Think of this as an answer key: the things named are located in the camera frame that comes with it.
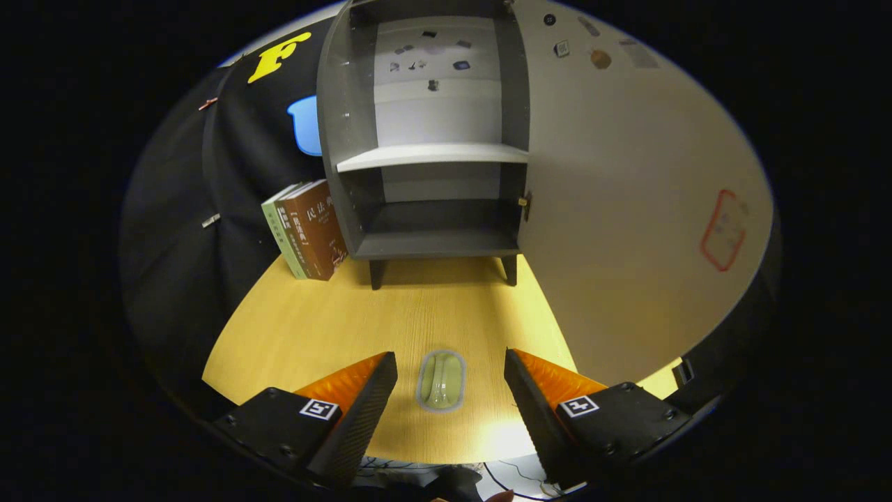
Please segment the gray shelf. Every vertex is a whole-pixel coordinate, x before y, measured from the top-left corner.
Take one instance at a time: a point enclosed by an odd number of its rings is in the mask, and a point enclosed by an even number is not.
[[[381,205],[355,258],[516,255],[519,207],[506,200],[432,200]]]

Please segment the cabinet door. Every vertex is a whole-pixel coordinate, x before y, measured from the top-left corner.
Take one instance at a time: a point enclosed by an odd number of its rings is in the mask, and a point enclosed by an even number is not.
[[[530,78],[519,247],[578,372],[637,381],[697,345],[747,290],[771,190],[734,120],[683,70],[563,5],[514,10]]]

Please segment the shelf board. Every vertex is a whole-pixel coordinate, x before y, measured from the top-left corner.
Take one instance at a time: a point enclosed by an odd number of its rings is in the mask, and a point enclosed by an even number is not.
[[[387,165],[435,162],[526,163],[528,154],[501,143],[423,143],[380,146],[337,164],[338,172]]]
[[[516,255],[517,206],[499,200],[432,200],[381,206],[354,258]]]

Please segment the book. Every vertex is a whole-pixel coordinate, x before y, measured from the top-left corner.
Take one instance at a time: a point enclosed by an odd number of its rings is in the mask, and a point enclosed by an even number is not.
[[[285,240],[288,241],[288,246],[291,247],[291,252],[294,254],[294,257],[297,260],[297,266],[300,268],[299,272],[294,273],[294,277],[296,277],[297,279],[310,279],[310,275],[307,273],[307,271],[309,270],[309,266],[307,264],[307,257],[303,254],[303,247],[297,240],[298,232],[294,230],[291,218],[288,216],[288,212],[282,206],[281,201],[283,198],[296,197],[304,189],[308,188],[313,183],[313,181],[304,181],[303,183],[298,183],[297,185],[295,185],[294,189],[284,193],[281,197],[273,202],[276,208],[276,215],[278,216],[279,221],[282,225],[282,232],[285,234]]]
[[[276,200],[278,200],[280,197],[290,194],[296,188],[299,188],[306,184],[307,182],[289,185],[260,205],[260,208],[263,210],[263,215],[267,218],[267,225],[269,225],[269,230],[272,232],[273,238],[276,240],[276,244],[278,244],[279,246],[279,251],[282,252],[282,256],[285,258],[285,262],[288,263],[288,268],[291,269],[291,273],[294,274],[294,277],[297,279],[307,279],[307,274],[304,273],[303,267],[298,261],[297,255],[294,253],[291,243],[288,241],[288,236],[285,233],[285,227],[283,224],[284,222],[287,222],[288,219],[287,217],[283,218],[278,213],[276,209]]]
[[[328,280],[347,256],[335,203],[326,180],[298,188],[276,201],[279,211],[290,219],[293,242],[305,261],[303,271],[308,279]]]

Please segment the yellow table surface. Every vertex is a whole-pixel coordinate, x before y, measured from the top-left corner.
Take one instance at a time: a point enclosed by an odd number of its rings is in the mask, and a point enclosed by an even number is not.
[[[348,259],[329,281],[296,280],[280,256],[235,310],[202,378],[241,405],[266,387],[298,389],[393,351],[399,376],[367,455],[463,464],[534,453],[503,377],[505,349],[575,365],[524,257],[513,288],[490,257],[391,260],[381,289],[370,284],[366,262]],[[422,359],[441,349],[467,362],[465,402],[435,414],[415,392]],[[640,383],[668,395],[673,364]]]

